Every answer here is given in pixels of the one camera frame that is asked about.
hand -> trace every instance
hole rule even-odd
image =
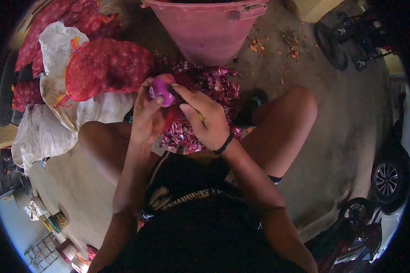
[[[153,78],[148,78],[143,82],[134,104],[130,140],[134,144],[153,144],[163,129],[164,118],[159,109],[164,98],[159,96],[150,100],[149,87],[152,82]]]
[[[188,103],[181,104],[179,108],[199,141],[213,151],[220,149],[230,135],[223,107],[202,92],[191,93],[179,84],[172,84],[172,87]]]

black wristband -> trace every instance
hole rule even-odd
[[[228,139],[225,141],[224,145],[219,150],[215,150],[214,153],[216,155],[220,155],[221,153],[223,153],[223,151],[226,150],[226,147],[228,147],[233,138],[234,133],[230,132],[230,135],[228,136]]]

thigh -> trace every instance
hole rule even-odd
[[[317,116],[317,103],[303,86],[261,106],[257,125],[242,141],[249,156],[270,176],[282,177],[302,148]]]
[[[79,145],[88,159],[115,186],[123,170],[131,135],[129,123],[90,121],[79,130]],[[151,153],[151,164],[160,157]]]

ground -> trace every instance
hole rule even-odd
[[[129,39],[151,52],[156,48],[167,54],[176,51],[150,8],[132,5],[128,9],[134,15],[126,18]],[[345,2],[337,9],[356,12]],[[336,12],[322,20],[332,25]],[[290,46],[280,35],[285,28],[293,30],[301,38],[300,47],[306,48],[298,49],[299,62],[287,56]],[[252,39],[257,38],[264,46],[263,55],[250,48]],[[334,221],[342,199],[368,195],[375,147],[391,123],[383,61],[369,63],[364,72],[357,72],[351,63],[339,72],[315,43],[312,24],[303,24],[278,2],[269,2],[266,14],[257,19],[241,48],[237,63],[230,64],[241,74],[237,81],[243,91],[259,87],[274,98],[299,84],[310,88],[317,98],[317,120],[278,185],[303,241]],[[35,163],[30,177],[47,209],[52,214],[61,210],[69,219],[63,234],[81,249],[85,244],[99,248],[110,222],[115,189],[91,166],[79,144],[50,159],[45,170]]]

metal grate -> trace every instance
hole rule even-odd
[[[50,233],[36,246],[27,250],[24,255],[31,259],[29,265],[32,265],[38,273],[42,273],[60,258],[58,251],[56,251],[56,247],[59,245],[57,238],[53,233]]]

